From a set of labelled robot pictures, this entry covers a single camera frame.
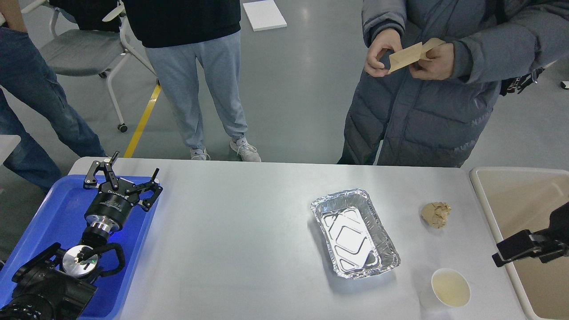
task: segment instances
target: robotic arm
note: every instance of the robotic arm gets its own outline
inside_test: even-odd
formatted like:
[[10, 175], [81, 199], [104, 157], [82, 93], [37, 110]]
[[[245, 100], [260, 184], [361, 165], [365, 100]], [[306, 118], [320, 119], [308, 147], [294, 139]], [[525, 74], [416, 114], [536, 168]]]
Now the robotic arm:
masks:
[[515, 260], [532, 257], [547, 263], [569, 256], [569, 202], [555, 209], [549, 217], [549, 227], [537, 232], [522, 230], [497, 244], [492, 255], [500, 267]]
[[[17, 286], [12, 301], [0, 309], [0, 320], [75, 320], [93, 298], [97, 290], [94, 282], [124, 268], [122, 247], [108, 243], [109, 237], [123, 229], [136, 205], [150, 210], [162, 187], [156, 180], [158, 169], [146, 183], [117, 178], [112, 169], [117, 156], [115, 152], [110, 159], [94, 161], [85, 176], [83, 188], [94, 188], [98, 193], [84, 215], [86, 228], [79, 244], [62, 249], [54, 243], [24, 264], [12, 278]], [[100, 184], [95, 177], [99, 171], [105, 175]], [[146, 191], [152, 195], [141, 199]], [[99, 260], [109, 251], [115, 251], [118, 266], [103, 270]]]

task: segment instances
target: light gray sweatpants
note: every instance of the light gray sweatpants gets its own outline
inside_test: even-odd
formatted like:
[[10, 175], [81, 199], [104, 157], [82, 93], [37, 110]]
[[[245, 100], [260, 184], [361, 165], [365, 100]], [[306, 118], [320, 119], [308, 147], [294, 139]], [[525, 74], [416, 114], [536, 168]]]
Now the light gray sweatpants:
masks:
[[204, 68], [205, 82], [225, 132], [235, 140], [245, 136], [247, 123], [238, 90], [240, 31], [200, 43], [145, 49], [187, 146], [204, 148], [196, 60]]

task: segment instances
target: brown paper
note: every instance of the brown paper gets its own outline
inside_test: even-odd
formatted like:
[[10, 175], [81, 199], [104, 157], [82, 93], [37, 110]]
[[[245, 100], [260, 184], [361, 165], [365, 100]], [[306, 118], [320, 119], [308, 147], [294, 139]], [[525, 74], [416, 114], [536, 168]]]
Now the brown paper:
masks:
[[437, 229], [444, 228], [451, 214], [451, 207], [446, 202], [431, 202], [421, 210], [421, 217], [430, 226]]
[[399, 70], [403, 67], [415, 63], [420, 59], [431, 60], [425, 55], [427, 51], [433, 49], [434, 47], [440, 46], [445, 43], [438, 38], [431, 38], [425, 44], [422, 42], [413, 44], [411, 47], [405, 48], [401, 51], [395, 52], [389, 56], [390, 69], [389, 73], [395, 70]]

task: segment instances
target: beige sink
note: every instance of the beige sink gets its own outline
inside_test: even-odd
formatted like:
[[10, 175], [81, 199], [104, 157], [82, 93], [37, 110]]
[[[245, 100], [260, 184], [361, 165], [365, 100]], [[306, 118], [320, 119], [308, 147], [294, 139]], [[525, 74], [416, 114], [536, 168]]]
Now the beige sink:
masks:
[[[569, 202], [569, 171], [477, 167], [470, 177], [496, 242], [549, 226], [549, 215]], [[528, 319], [569, 319], [569, 257], [547, 264], [526, 258], [505, 265]]]

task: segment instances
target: white sneaker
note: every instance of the white sneaker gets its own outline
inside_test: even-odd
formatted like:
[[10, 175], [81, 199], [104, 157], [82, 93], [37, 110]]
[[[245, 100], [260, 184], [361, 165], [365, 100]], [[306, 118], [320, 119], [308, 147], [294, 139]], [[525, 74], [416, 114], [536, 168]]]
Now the white sneaker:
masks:
[[190, 151], [190, 154], [192, 155], [192, 160], [211, 160], [211, 157], [208, 154], [208, 151], [204, 148], [204, 150], [201, 149], [192, 149]]
[[257, 153], [257, 148], [247, 143], [247, 138], [243, 137], [236, 142], [229, 141], [229, 146], [241, 157], [242, 161], [261, 162], [261, 157]]

